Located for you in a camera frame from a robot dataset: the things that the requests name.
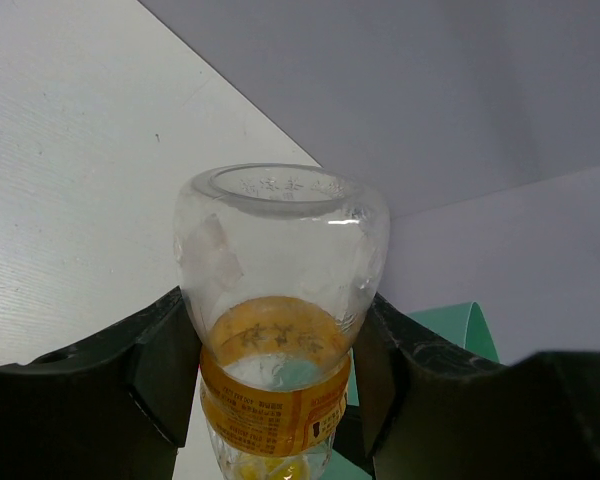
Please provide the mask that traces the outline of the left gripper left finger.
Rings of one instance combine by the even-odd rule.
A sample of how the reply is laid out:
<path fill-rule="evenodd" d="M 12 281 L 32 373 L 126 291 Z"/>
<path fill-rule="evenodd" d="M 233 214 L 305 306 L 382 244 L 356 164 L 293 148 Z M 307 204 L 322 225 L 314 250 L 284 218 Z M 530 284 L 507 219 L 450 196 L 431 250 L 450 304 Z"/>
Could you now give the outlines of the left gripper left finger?
<path fill-rule="evenodd" d="M 178 288 L 34 361 L 0 366 L 0 479 L 170 479 L 201 342 Z"/>

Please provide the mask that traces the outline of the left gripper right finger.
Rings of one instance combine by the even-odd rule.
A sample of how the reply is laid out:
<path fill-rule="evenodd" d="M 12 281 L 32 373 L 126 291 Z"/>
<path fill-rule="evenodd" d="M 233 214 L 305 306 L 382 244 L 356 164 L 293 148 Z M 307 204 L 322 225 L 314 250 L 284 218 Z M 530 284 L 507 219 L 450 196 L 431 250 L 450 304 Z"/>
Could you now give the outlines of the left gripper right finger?
<path fill-rule="evenodd" d="M 600 479 L 600 352 L 504 366 L 376 297 L 334 449 L 375 479 Z"/>

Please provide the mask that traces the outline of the green plastic bin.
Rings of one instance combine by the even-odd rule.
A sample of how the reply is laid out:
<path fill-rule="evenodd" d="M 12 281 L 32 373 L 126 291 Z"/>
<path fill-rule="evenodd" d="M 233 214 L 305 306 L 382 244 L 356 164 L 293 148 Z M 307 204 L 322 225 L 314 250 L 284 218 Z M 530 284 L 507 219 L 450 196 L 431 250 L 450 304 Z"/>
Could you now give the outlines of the green plastic bin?
<path fill-rule="evenodd" d="M 458 347 L 487 360 L 499 362 L 488 324 L 480 306 L 475 302 L 412 312 L 408 317 Z M 373 469 L 373 463 L 363 466 L 357 460 L 349 459 L 348 454 L 334 451 L 322 479 L 374 479 L 375 474 L 367 468 Z"/>

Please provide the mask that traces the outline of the small bottle yellow cap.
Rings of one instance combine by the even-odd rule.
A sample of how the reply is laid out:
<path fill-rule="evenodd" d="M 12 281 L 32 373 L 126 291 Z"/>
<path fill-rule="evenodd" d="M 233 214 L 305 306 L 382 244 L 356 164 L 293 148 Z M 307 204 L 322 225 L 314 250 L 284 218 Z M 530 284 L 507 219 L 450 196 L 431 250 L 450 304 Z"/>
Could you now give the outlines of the small bottle yellow cap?
<path fill-rule="evenodd" d="M 181 188 L 174 253 L 225 478 L 323 474 L 389 231 L 376 190 L 318 167 L 221 167 Z"/>

